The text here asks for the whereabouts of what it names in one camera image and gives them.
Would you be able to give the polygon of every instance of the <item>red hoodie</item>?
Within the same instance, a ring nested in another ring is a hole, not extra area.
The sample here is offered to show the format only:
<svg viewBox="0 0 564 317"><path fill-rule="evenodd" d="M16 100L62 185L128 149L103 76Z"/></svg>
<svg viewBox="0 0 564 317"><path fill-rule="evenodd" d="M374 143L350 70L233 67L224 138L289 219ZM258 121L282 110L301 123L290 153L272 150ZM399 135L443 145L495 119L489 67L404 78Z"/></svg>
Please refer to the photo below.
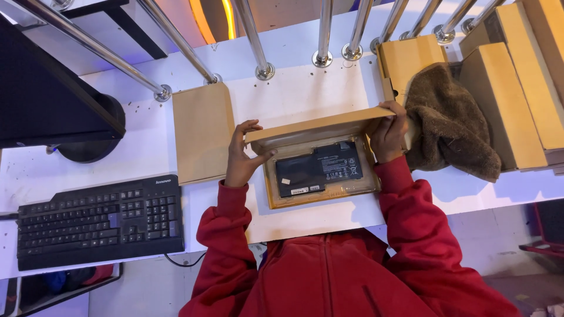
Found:
<svg viewBox="0 0 564 317"><path fill-rule="evenodd" d="M390 246L361 228L268 243L257 271L245 229L248 185L219 183L200 221L208 247L184 316L520 316L471 268L431 187L413 181L405 157L376 165Z"/></svg>

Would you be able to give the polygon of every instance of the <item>hand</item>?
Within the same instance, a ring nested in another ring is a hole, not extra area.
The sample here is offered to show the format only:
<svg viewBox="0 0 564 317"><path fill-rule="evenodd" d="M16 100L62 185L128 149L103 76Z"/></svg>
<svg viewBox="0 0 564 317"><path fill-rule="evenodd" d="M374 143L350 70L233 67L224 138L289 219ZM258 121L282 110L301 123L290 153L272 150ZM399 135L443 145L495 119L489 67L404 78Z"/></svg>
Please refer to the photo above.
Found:
<svg viewBox="0 0 564 317"><path fill-rule="evenodd" d="M379 107L392 110L396 115L387 116L370 136L370 147L379 164L402 156L402 143L407 132L407 111L395 101L381 102Z"/></svg>
<svg viewBox="0 0 564 317"><path fill-rule="evenodd" d="M262 130L258 120L247 120L235 127L235 132L229 145L229 159L227 161L227 174L225 176L225 186L242 187L249 182L257 167L268 161L274 154L278 153L273 149L255 158L249 158L243 148L243 135L247 132Z"/></svg>

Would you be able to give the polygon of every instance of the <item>white desk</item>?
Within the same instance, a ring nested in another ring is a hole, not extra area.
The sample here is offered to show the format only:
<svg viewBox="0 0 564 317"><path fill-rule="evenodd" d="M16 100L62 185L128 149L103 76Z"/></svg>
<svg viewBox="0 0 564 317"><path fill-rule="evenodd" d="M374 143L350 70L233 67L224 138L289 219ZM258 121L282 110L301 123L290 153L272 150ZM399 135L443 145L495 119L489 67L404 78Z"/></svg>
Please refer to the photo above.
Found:
<svg viewBox="0 0 564 317"><path fill-rule="evenodd" d="M478 0L470 13L476 15L486 2ZM276 67L270 82L255 79L256 64L246 38L199 47L196 52L213 72L221 74L230 88L237 122L259 118L265 127L272 127L374 107L383 97L376 58L369 51L369 43L379 35L391 5L372 8L362 39L365 55L357 63L344 63L337 58L341 47L349 41L355 12L333 18L329 49L337 59L326 69L311 65L311 55L318 42L317 21L261 33L267 60ZM410 1L392 39L412 26L424 5L424 0ZM422 34L429 34L434 25L444 22L456 6L457 3L443 2ZM463 34L458 33L456 42L461 37ZM459 55L454 50L456 45L447 47L450 59L456 60ZM173 91L201 86L203 81L180 53L137 67L157 82L170 85ZM60 191L176 173L172 101L162 103L161 107L154 101L152 92L115 69L83 79L123 105L127 120L124 139L108 157L86 165L69 162L58 154L48 156L45 147L4 150L0 166L2 211L16 211L19 205L47 201ZM416 171L413 176L431 183L434 202L447 214L564 197L564 177L555 177L551 170L505 173L495 184L454 168ZM249 185L246 205L253 213L247 231L249 243L384 223L373 194L270 210L261 168ZM186 252L204 249L195 239L196 229L204 210L216 202L216 181L182 187ZM15 222L0 222L0 238L3 259L0 279L62 269L19 272Z"/></svg>

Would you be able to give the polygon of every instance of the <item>monitor stand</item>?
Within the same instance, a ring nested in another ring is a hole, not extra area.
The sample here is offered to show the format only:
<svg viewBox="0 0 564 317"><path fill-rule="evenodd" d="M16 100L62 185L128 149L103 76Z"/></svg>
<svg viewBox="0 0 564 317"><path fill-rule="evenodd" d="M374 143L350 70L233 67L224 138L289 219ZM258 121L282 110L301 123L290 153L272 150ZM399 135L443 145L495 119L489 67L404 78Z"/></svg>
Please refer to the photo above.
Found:
<svg viewBox="0 0 564 317"><path fill-rule="evenodd" d="M102 106L117 122L125 127L125 112L120 103L112 96L99 94L95 100ZM77 143L66 143L57 146L57 151L66 159L77 163L93 163L110 154L120 142L116 140L88 141Z"/></svg>

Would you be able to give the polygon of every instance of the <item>black keyboard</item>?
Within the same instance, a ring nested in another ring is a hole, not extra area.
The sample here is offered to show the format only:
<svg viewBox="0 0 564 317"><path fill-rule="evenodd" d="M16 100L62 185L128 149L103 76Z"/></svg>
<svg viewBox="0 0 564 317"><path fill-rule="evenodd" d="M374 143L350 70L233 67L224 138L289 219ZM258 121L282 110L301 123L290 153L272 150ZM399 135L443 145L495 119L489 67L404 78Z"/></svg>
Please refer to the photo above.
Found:
<svg viewBox="0 0 564 317"><path fill-rule="evenodd" d="M18 213L20 271L184 251L176 175L60 192Z"/></svg>

